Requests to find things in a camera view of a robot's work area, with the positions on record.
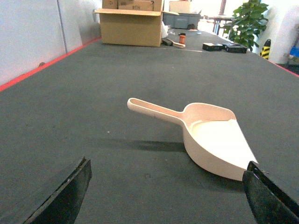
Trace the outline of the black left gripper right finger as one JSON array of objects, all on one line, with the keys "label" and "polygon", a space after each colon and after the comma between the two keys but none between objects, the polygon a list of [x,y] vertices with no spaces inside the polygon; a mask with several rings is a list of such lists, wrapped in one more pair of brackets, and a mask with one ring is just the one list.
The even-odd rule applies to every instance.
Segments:
[{"label": "black left gripper right finger", "polygon": [[242,177],[248,204],[258,224],[297,224],[299,188],[250,161]]}]

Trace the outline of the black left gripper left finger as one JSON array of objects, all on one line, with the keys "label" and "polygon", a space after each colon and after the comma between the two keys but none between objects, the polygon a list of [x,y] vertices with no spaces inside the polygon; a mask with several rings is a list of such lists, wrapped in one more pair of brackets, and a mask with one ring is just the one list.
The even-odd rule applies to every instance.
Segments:
[{"label": "black left gripper left finger", "polygon": [[69,177],[24,223],[75,223],[91,178],[91,160],[84,157]]}]

